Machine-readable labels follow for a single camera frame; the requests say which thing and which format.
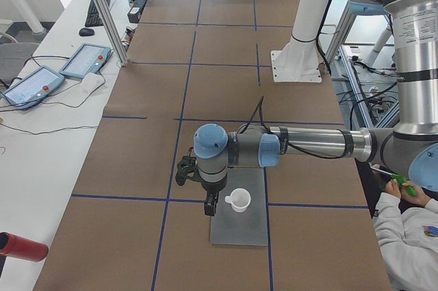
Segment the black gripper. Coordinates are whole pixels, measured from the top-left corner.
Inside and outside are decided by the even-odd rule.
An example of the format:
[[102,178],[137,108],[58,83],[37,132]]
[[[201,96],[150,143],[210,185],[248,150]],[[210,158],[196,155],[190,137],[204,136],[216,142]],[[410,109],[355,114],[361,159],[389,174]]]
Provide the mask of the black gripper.
[[218,193],[226,186],[226,181],[208,182],[202,181],[201,185],[207,192],[204,202],[204,212],[206,216],[215,216],[218,202]]

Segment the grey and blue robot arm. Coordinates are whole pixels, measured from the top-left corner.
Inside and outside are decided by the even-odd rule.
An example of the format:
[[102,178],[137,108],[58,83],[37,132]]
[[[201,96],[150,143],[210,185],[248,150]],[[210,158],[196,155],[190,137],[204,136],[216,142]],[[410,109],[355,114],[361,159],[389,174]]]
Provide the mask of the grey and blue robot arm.
[[276,166],[282,155],[304,153],[334,160],[353,157],[380,164],[429,190],[437,189],[437,0],[350,0],[357,14],[392,17],[399,121],[357,131],[246,125],[227,132],[216,124],[194,133],[194,155],[179,165],[177,183],[201,183],[204,212],[216,213],[233,167]]

